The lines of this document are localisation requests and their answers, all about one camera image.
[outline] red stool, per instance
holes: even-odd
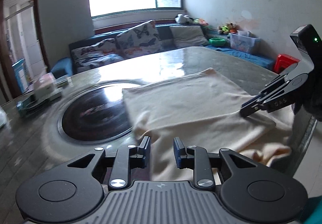
[[[285,70],[288,66],[299,62],[300,60],[287,55],[287,54],[279,54],[277,56],[276,62],[275,62],[275,66],[273,69],[273,72],[275,73],[281,73],[283,70]]]

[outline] white tile floor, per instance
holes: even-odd
[[[306,188],[309,197],[322,195],[322,123],[314,132],[308,150],[294,178]]]

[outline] silver screw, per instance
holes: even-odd
[[[121,188],[121,187],[125,186],[126,182],[125,182],[125,180],[122,180],[122,179],[114,179],[110,182],[110,184],[112,187]]]
[[[210,187],[214,184],[214,182],[209,179],[203,179],[203,180],[199,180],[197,184],[201,187]]]

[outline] marble table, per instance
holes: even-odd
[[[204,47],[189,47],[96,68],[71,77],[71,85],[63,91],[63,97],[51,106],[29,118],[21,118],[16,110],[17,101],[3,106],[8,123],[0,129],[0,223],[20,223],[23,219],[15,203],[19,185],[45,170],[91,150],[95,145],[56,143],[57,113],[80,92],[111,81],[137,81],[150,83],[167,78],[180,77],[214,68],[251,95],[256,95],[276,74],[248,61]],[[113,145],[133,143],[132,136]]]

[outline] door frame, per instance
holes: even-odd
[[[39,10],[38,10],[38,0],[33,0],[33,3],[34,3],[33,15],[34,15],[36,33],[39,40],[42,58],[45,65],[50,70],[48,57],[47,57],[44,42],[42,39]],[[1,24],[0,25],[0,63],[2,66],[2,70],[8,85],[9,91],[13,98],[17,98],[21,96],[22,92],[18,86],[17,80],[15,78],[14,70],[12,68],[12,63],[9,58],[9,49],[7,45],[7,39],[5,36],[4,22],[5,22],[5,19],[3,14],[3,0],[0,0],[0,24]]]

